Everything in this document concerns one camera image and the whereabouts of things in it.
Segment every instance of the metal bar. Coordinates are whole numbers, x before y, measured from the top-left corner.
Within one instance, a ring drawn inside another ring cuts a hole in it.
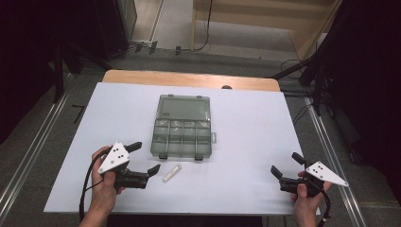
[[[53,129],[54,123],[60,115],[62,107],[64,106],[65,100],[68,98],[69,93],[71,91],[71,85],[74,82],[74,76],[69,74],[67,76],[67,84],[66,90],[63,96],[61,97],[59,103],[54,103],[52,108],[50,109],[46,119],[41,125],[38,133],[30,144],[26,155],[24,156],[21,164],[18,166],[5,190],[1,194],[0,198],[0,226],[3,225],[11,206],[14,204],[27,175],[29,174],[31,168],[35,164],[36,159],[38,158],[42,147],[47,139],[48,134]]]
[[[310,98],[306,98],[305,103],[306,103],[306,105],[311,104]],[[312,118],[313,124],[316,128],[316,132],[318,133],[321,143],[323,145],[323,150],[327,157],[327,161],[328,161],[328,164],[330,165],[331,170],[333,170],[333,172],[335,172],[337,175],[339,175],[341,178],[343,178],[346,182],[348,182],[347,178],[342,170],[342,167],[340,165],[340,162],[336,155],[336,152],[333,148],[333,145],[331,144],[331,141],[327,134],[327,131],[324,127],[322,118],[320,116],[317,116],[313,109],[309,109],[309,114]],[[341,193],[344,205],[348,211],[348,215],[353,223],[353,226],[356,226],[356,227],[367,226],[366,222],[365,222],[365,218],[362,215],[362,212],[359,208],[357,199],[355,198],[355,195],[352,191],[351,186],[348,186],[348,187],[338,186],[338,188]]]

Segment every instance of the hand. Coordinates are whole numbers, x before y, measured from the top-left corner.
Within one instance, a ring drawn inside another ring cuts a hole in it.
[[[303,177],[305,172],[298,173],[299,177]],[[324,191],[327,191],[331,183],[324,182]],[[298,184],[297,194],[291,194],[290,197],[295,201],[294,218],[298,227],[316,227],[316,211],[324,198],[322,193],[319,193],[314,198],[308,198],[306,185]]]
[[[92,160],[103,150],[109,147],[103,147],[92,154]],[[125,188],[119,188],[117,191],[114,188],[115,173],[108,171],[104,174],[104,179],[97,172],[100,168],[103,160],[106,157],[102,157],[96,160],[94,167],[92,168],[92,185],[98,183],[98,185],[92,188],[92,200],[89,207],[88,213],[83,219],[80,226],[102,226],[107,216],[112,212],[115,206],[116,196],[121,194]]]

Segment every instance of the white table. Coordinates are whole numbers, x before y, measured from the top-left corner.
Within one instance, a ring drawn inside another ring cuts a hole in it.
[[[150,154],[160,95],[209,96],[212,132],[218,141],[202,162]],[[162,164],[146,189],[129,188],[117,197],[120,214],[287,215],[293,203],[270,173],[285,176],[303,170],[291,159],[302,155],[288,106],[280,92],[99,83],[79,125],[47,201],[45,212],[76,213],[91,154],[120,141],[143,142],[131,153],[128,168],[146,172]],[[183,169],[167,183],[162,178],[176,165]],[[91,192],[85,199],[89,207]]]

